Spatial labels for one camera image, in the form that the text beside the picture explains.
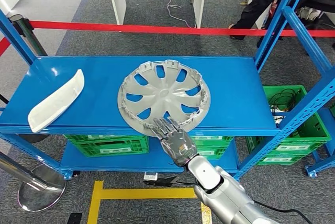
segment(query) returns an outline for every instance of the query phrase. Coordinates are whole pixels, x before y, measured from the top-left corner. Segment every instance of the gray carpet floor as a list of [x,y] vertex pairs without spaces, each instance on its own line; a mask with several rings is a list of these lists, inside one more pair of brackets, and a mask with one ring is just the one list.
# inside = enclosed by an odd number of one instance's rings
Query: gray carpet floor
[[[227,27],[238,19],[243,0],[205,0],[202,27]],[[168,16],[168,0],[127,0],[125,24],[184,26]],[[189,0],[174,0],[183,6],[173,10],[174,15],[190,24],[194,15]],[[111,0],[82,0],[73,21],[115,23]],[[135,33],[68,31],[57,55],[254,55],[257,38],[233,41],[229,37],[146,35]],[[335,63],[331,48],[333,39],[318,38],[317,42],[330,61]],[[320,76],[296,38],[279,41],[261,73],[265,85],[303,84],[310,89]],[[62,156],[65,139],[50,136],[36,144],[53,158]],[[247,155],[245,141],[237,138],[242,159]],[[12,148],[10,156],[32,169],[37,162]],[[252,198],[274,207],[297,208],[313,223],[335,223],[334,169],[319,173],[310,179],[303,170],[312,164],[306,157],[291,166],[256,166],[241,180]],[[20,183],[8,176],[0,193],[1,224],[5,223],[66,223],[72,212],[81,212],[81,223],[86,223],[94,180],[104,180],[105,188],[147,188],[142,182],[143,173],[82,172],[69,182],[66,195],[54,208],[29,213],[20,209],[16,193]],[[279,223],[306,223],[295,214],[280,214],[263,209]],[[201,223],[200,202],[197,199],[168,200],[103,200],[98,224],[105,223]],[[213,216],[213,223],[220,223]]]

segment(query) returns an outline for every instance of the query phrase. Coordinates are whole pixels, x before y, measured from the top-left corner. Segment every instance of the red rope barrier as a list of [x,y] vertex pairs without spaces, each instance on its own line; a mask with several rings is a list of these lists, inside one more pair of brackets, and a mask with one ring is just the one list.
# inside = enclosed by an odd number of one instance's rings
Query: red rope barrier
[[[131,33],[159,33],[181,35],[212,35],[212,36],[263,36],[266,30],[259,29],[215,29],[215,28],[179,28],[158,27],[144,25],[115,25],[115,24],[91,24],[91,23],[66,23],[60,21],[30,21],[36,29],[65,29],[86,31],[115,31]],[[335,30],[309,30],[312,37],[335,37]],[[295,37],[293,30],[284,30],[281,36]]]
[[6,51],[9,46],[11,45],[11,43],[5,37],[2,38],[0,41],[0,57],[5,52]]

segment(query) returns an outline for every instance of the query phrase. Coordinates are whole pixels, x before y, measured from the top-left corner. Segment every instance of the small white label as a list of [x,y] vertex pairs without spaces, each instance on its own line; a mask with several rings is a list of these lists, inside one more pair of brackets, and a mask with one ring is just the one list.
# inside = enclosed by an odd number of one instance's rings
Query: small white label
[[202,156],[214,155],[214,151],[200,151],[200,152],[198,152],[198,153],[200,154],[200,155],[202,155]]
[[263,162],[290,162],[292,158],[265,158]]
[[131,148],[124,147],[124,148],[114,148],[114,149],[100,149],[100,153],[115,153],[115,152],[131,152]]
[[158,173],[149,173],[149,172],[144,173],[145,181],[156,181],[157,179],[158,179]]
[[308,145],[280,145],[276,148],[278,151],[298,151],[298,150],[308,150],[310,147]]

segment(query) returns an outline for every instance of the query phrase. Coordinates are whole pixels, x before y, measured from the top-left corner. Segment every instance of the blue metal shelf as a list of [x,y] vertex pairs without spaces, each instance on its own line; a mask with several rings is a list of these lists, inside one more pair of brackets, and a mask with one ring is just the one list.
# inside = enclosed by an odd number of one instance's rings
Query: blue metal shelf
[[[150,140],[150,153],[134,156],[86,158],[68,143],[60,163],[16,133],[31,133],[28,113],[35,105],[82,69],[85,86],[64,114],[42,133],[55,134],[137,134],[119,114],[116,98],[123,78],[146,61],[174,59],[198,70],[211,93],[208,114],[191,134],[220,136],[268,136],[238,164],[235,142],[217,164],[239,179],[260,159],[335,96],[335,67],[294,14],[299,0],[281,0],[255,57],[45,57],[35,58],[2,13],[0,30],[30,69],[0,116],[0,138],[70,179],[73,170],[179,171],[159,146]],[[281,32],[289,23],[321,74],[321,78],[293,110],[285,113],[278,127],[274,124],[258,75]],[[322,113],[328,130],[335,122]],[[330,154],[333,144],[326,148]],[[335,163],[334,155],[309,167],[317,171]]]
[[42,133],[137,135],[120,115],[118,91],[124,77],[141,63],[166,59],[197,69],[210,88],[209,112],[192,135],[274,136],[279,131],[253,58],[45,57],[35,61],[2,112],[0,132],[31,133],[27,120],[31,109],[82,69],[83,91]]
[[313,152],[315,164],[312,166],[306,166],[306,170],[309,177],[317,177],[317,173],[330,167],[335,167],[335,118],[328,108],[321,108],[318,111],[325,127],[328,130],[331,140],[324,144],[327,158],[321,160],[318,152]]
[[[183,169],[173,163],[164,153],[158,140],[149,138],[147,154],[103,156],[88,158],[76,147],[68,142],[60,161],[60,169],[78,171],[127,171],[127,172],[182,172]],[[211,160],[213,165],[220,165],[229,173],[237,173],[238,159],[235,140],[220,160]]]

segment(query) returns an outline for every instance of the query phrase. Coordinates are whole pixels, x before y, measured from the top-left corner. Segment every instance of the blue shelf surface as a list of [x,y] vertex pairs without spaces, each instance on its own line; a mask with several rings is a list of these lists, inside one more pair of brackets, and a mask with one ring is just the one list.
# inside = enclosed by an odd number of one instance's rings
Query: blue shelf surface
[[250,57],[43,57],[25,75],[0,116],[2,133],[31,133],[29,112],[81,69],[83,91],[41,133],[137,135],[120,115],[120,85],[142,63],[174,59],[200,72],[210,88],[207,115],[190,134],[273,136],[279,131]]
[[[88,158],[68,142],[60,161],[60,169],[72,171],[124,171],[124,172],[182,172],[183,168],[174,164],[164,153],[156,138],[149,138],[149,152],[146,154],[103,156]],[[210,160],[229,173],[238,172],[238,158],[235,140],[220,160]]]
[[330,141],[324,144],[324,148],[328,153],[328,156],[335,154],[333,152],[335,150],[335,118],[333,118],[333,114],[331,114],[328,108],[321,108],[318,113],[331,137]]

